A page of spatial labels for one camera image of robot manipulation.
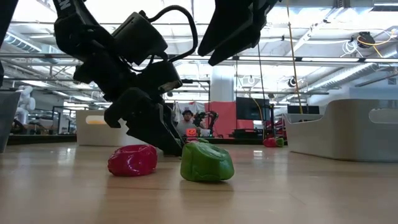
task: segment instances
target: smiley face sign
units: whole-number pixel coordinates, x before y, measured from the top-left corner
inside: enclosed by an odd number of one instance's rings
[[[195,137],[195,136],[198,135],[198,134],[197,134],[197,129],[196,129],[196,128],[188,128],[188,129],[185,131],[185,134],[186,134],[188,137]]]

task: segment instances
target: green ball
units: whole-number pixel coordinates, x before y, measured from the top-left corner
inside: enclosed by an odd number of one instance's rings
[[[228,180],[234,175],[228,151],[210,143],[193,141],[182,151],[181,176],[194,182]]]
[[[278,147],[284,147],[285,146],[285,140],[283,138],[276,139],[276,145]]]

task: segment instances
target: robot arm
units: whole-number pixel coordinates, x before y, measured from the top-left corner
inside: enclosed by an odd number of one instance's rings
[[[134,12],[110,34],[95,21],[83,0],[53,1],[58,14],[54,24],[57,45],[83,62],[73,78],[83,83],[95,82],[104,98],[113,102],[104,114],[107,124],[120,128],[118,121],[122,118],[129,128],[128,135],[160,148],[165,154],[181,155],[183,140],[172,124],[172,111],[161,96],[182,86],[173,62],[197,48],[197,30],[189,12],[180,6],[166,7],[153,18],[143,11]],[[171,10],[187,16],[193,47],[168,59],[164,52],[167,44],[150,23]],[[148,66],[133,72],[131,64],[140,65],[149,56]],[[163,60],[154,63],[154,57]]]
[[[194,115],[193,124],[196,127],[200,127],[202,120],[205,118],[210,119],[210,124],[208,126],[208,129],[210,130],[210,134],[213,135],[213,126],[214,126],[214,123],[216,122],[216,120],[218,119],[218,113],[216,113],[214,111],[197,113]]]

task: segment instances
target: red squishy ball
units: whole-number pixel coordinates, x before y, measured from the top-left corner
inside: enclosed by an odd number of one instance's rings
[[[108,170],[115,176],[135,177],[156,170],[156,148],[151,145],[124,146],[108,160]]]
[[[262,143],[265,147],[277,147],[276,140],[274,138],[265,139]]]

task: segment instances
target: red wall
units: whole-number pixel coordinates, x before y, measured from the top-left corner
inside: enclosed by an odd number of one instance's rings
[[[224,138],[230,138],[234,129],[253,129],[253,121],[238,120],[238,127],[236,126],[236,103],[235,102],[211,102],[205,103],[207,111],[214,111],[218,113],[218,119],[214,125],[214,137],[223,135]]]

